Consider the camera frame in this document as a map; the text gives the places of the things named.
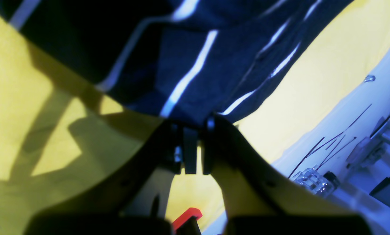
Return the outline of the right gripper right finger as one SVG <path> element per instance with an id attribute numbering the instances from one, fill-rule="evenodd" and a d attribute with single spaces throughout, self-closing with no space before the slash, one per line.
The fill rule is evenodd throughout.
<path id="1" fill-rule="evenodd" d="M 204 128 L 204 168 L 221 189 L 225 235 L 371 235 L 358 213 L 311 194 L 268 164 L 221 116 Z"/>

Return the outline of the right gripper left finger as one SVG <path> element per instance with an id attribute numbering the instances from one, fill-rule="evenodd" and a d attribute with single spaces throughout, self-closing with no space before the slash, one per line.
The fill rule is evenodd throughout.
<path id="1" fill-rule="evenodd" d="M 39 212 L 26 235 L 174 235 L 165 218 L 171 183 L 196 173 L 198 130 L 161 124 L 120 169 L 73 198 Z"/>

